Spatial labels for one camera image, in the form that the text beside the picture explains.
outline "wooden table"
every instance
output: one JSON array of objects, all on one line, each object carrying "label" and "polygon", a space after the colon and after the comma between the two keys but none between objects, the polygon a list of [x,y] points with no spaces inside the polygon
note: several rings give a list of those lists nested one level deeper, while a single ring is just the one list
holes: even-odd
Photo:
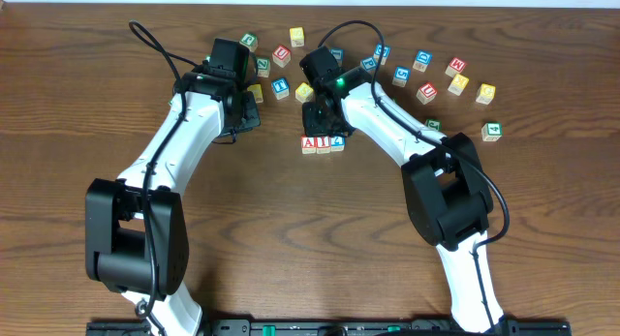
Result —
[{"label": "wooden table", "polygon": [[[574,335],[620,333],[620,11],[9,4],[0,14],[1,334],[83,335],[91,319],[133,316],[84,271],[86,188],[131,164],[169,109],[171,71],[131,34],[131,18],[195,60],[215,37],[246,31],[268,56],[303,26],[306,46],[271,70],[292,92],[304,80],[298,61],[332,26],[375,22],[392,46],[380,75],[389,95],[418,120],[472,137],[509,202],[509,235],[489,248],[504,310],[566,318]],[[351,27],[328,45],[354,66],[376,43]],[[392,86],[395,66],[411,66],[418,49],[433,53],[427,72]],[[460,97],[444,75],[453,56],[469,63]],[[422,106],[414,95],[427,80],[440,94]],[[489,107],[474,104],[482,82],[498,88]],[[261,84],[261,127],[209,147],[183,200],[196,300],[257,319],[449,314],[442,265],[407,216],[394,162],[363,133],[343,153],[302,156],[295,95],[276,101],[269,79]],[[505,136],[482,143],[491,120]],[[496,232],[499,210],[491,222]]]}]

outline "toy block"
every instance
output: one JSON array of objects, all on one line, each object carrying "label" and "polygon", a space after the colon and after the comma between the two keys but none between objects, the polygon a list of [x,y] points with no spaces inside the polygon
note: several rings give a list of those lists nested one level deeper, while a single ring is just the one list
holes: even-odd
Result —
[{"label": "toy block", "polygon": [[489,105],[495,97],[495,87],[489,84],[483,83],[478,89],[476,94],[476,102]]},{"label": "toy block", "polygon": [[404,87],[407,84],[407,80],[409,79],[409,75],[411,74],[411,70],[398,66],[396,67],[396,72],[394,73],[394,79],[391,81],[393,85]]},{"label": "toy block", "polygon": [[452,61],[449,62],[448,67],[446,68],[446,75],[448,76],[456,76],[465,70],[465,66],[467,63],[457,57],[453,58]]},{"label": "toy block", "polygon": [[294,27],[291,32],[291,46],[303,46],[303,27]]},{"label": "toy block", "polygon": [[294,96],[303,104],[314,100],[314,89],[306,83],[301,83],[297,90],[294,92]]},{"label": "toy block", "polygon": [[374,58],[365,58],[361,60],[359,66],[361,66],[361,68],[364,69],[367,73],[372,74],[377,69],[377,62]]},{"label": "toy block", "polygon": [[252,94],[254,94],[254,101],[257,104],[263,102],[263,90],[261,89],[260,84],[252,84],[248,87],[248,90],[251,91]]},{"label": "toy block", "polygon": [[285,46],[278,46],[273,50],[273,62],[279,67],[285,67],[291,61],[291,51]]},{"label": "toy block", "polygon": [[301,137],[301,153],[313,154],[317,153],[316,137]]},{"label": "toy block", "polygon": [[427,82],[422,87],[419,88],[418,93],[416,94],[416,98],[423,104],[426,105],[433,101],[437,96],[437,89],[430,83]]},{"label": "toy block", "polygon": [[342,66],[342,59],[345,58],[345,51],[339,48],[332,48],[330,52],[338,62],[338,66]]},{"label": "toy block", "polygon": [[426,119],[426,123],[424,123],[424,125],[438,132],[442,129],[442,122],[434,119]]},{"label": "toy block", "polygon": [[331,152],[331,141],[329,137],[316,137],[317,154],[325,154]]},{"label": "toy block", "polygon": [[275,98],[280,100],[289,96],[289,84],[284,78],[279,78],[271,82],[271,89]]},{"label": "toy block", "polygon": [[467,77],[458,74],[454,76],[452,83],[449,84],[448,91],[454,95],[461,95],[468,82],[469,79]]},{"label": "toy block", "polygon": [[246,33],[241,37],[241,41],[239,41],[242,45],[247,46],[250,51],[255,52],[256,48],[259,47],[259,38],[256,37],[255,34]]},{"label": "toy block", "polygon": [[[381,59],[381,65],[385,65],[388,60],[389,51],[391,50],[390,46],[384,46],[384,57]],[[381,45],[377,45],[375,48],[375,54],[372,56],[375,61],[379,61],[379,55],[381,55]]]},{"label": "toy block", "polygon": [[502,125],[500,123],[486,123],[482,127],[482,141],[497,141],[502,137]]},{"label": "toy block", "polygon": [[418,51],[418,56],[416,56],[416,61],[414,61],[414,70],[425,72],[432,58],[433,54],[424,50]]},{"label": "toy block", "polygon": [[343,137],[330,137],[329,144],[331,145],[331,152],[345,150],[345,139]]},{"label": "toy block", "polygon": [[271,65],[267,58],[256,58],[256,64],[259,66],[259,76],[269,77]]}]

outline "wooden tabletop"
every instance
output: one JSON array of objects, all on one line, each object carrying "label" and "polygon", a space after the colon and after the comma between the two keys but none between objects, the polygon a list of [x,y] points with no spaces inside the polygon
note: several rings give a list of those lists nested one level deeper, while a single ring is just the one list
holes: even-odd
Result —
[{"label": "wooden tabletop", "polygon": [[[129,166],[169,109],[171,71],[131,34],[132,18],[196,61],[215,37],[251,31],[269,56],[290,44],[290,27],[305,30],[291,63],[261,78],[261,127],[209,147],[183,199],[185,282],[208,311],[450,313],[439,256],[407,216],[393,160],[361,132],[341,153],[300,151],[297,64],[331,27],[357,18],[392,47],[380,74],[387,93],[418,120],[470,136],[508,200],[511,229],[488,249],[503,309],[566,319],[573,335],[620,334],[620,11],[17,4],[0,13],[1,334],[83,335],[92,319],[134,315],[84,269],[86,188]],[[345,49],[349,67],[376,43],[363,27],[327,42]],[[418,49],[433,53],[426,73],[391,85]],[[460,97],[444,75],[453,56],[469,64]],[[279,76],[292,95],[276,101],[269,81]],[[423,106],[415,93],[428,80],[439,95]],[[482,82],[497,86],[488,107],[474,104]],[[503,124],[499,141],[481,142],[486,121]],[[499,230],[499,209],[490,221]]]}]

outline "wooden cube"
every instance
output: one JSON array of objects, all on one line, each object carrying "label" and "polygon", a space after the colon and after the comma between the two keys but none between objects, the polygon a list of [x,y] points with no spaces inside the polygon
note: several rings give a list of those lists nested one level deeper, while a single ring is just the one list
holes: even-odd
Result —
[{"label": "wooden cube", "polygon": [[303,104],[314,100],[314,90],[306,83],[301,83],[295,90],[294,96]]},{"label": "wooden cube", "polygon": [[332,48],[329,51],[338,62],[338,66],[342,66],[342,59],[345,58],[345,51],[339,48]]},{"label": "wooden cube", "polygon": [[291,32],[291,46],[303,46],[303,27],[294,27]]},{"label": "wooden cube", "polygon": [[438,132],[442,129],[442,122],[434,119],[426,119],[426,123],[424,123],[424,125]]},{"label": "wooden cube", "polygon": [[284,78],[279,78],[271,82],[271,89],[275,98],[280,100],[289,96],[289,84]]},{"label": "wooden cube", "polygon": [[241,37],[241,41],[239,41],[242,45],[247,46],[250,51],[255,52],[256,48],[259,47],[259,38],[256,37],[255,34],[246,33]]},{"label": "wooden cube", "polygon": [[329,137],[317,137],[317,154],[331,152],[331,141]]},{"label": "wooden cube", "polygon": [[497,141],[502,137],[502,125],[500,123],[486,123],[482,127],[482,141]]},{"label": "wooden cube", "polygon": [[495,87],[489,84],[483,83],[478,89],[478,93],[476,94],[476,102],[489,105],[493,98],[495,97]]},{"label": "wooden cube", "polygon": [[425,72],[432,58],[433,54],[424,50],[418,51],[418,56],[416,56],[416,61],[414,61],[414,70]]},{"label": "wooden cube", "polygon": [[404,87],[407,84],[407,80],[409,80],[409,75],[411,74],[411,70],[404,68],[402,66],[396,67],[396,72],[394,73],[394,79],[391,81],[393,85],[397,85],[400,87]]},{"label": "wooden cube", "polygon": [[254,94],[254,101],[257,104],[263,102],[263,90],[261,89],[260,84],[252,84],[248,87],[248,90],[251,91],[252,94]]},{"label": "wooden cube", "polygon": [[259,67],[259,76],[269,77],[269,71],[271,70],[269,59],[258,57],[256,58],[256,64]]},{"label": "wooden cube", "polygon": [[437,89],[435,89],[435,87],[430,82],[427,82],[426,84],[424,84],[418,90],[418,93],[416,94],[416,98],[418,98],[418,100],[423,105],[426,105],[430,103],[431,101],[433,101],[433,99],[435,99],[436,96],[437,96]]},{"label": "wooden cube", "polygon": [[467,63],[465,61],[455,57],[452,61],[449,62],[448,67],[446,68],[446,75],[448,76],[456,76],[465,70],[465,66]]},{"label": "wooden cube", "polygon": [[467,77],[458,74],[454,76],[452,83],[449,84],[448,91],[454,95],[461,95],[468,82],[469,79]]},{"label": "wooden cube", "polygon": [[345,150],[345,139],[343,137],[330,137],[329,144],[331,145],[331,152]]},{"label": "wooden cube", "polygon": [[301,137],[301,153],[313,154],[317,153],[316,137]]},{"label": "wooden cube", "polygon": [[[381,65],[385,65],[386,61],[388,60],[388,56],[389,56],[389,51],[391,50],[390,46],[384,46],[384,57],[383,59],[381,59]],[[379,55],[381,55],[381,45],[377,45],[377,47],[375,47],[375,53],[372,56],[373,59],[375,59],[375,61],[379,61]]]},{"label": "wooden cube", "polygon": [[279,67],[285,67],[291,61],[291,51],[285,46],[278,46],[273,50],[273,62]]},{"label": "wooden cube", "polygon": [[377,69],[377,62],[374,58],[369,57],[361,60],[359,66],[361,66],[361,68],[364,69],[367,73],[372,74]]}]

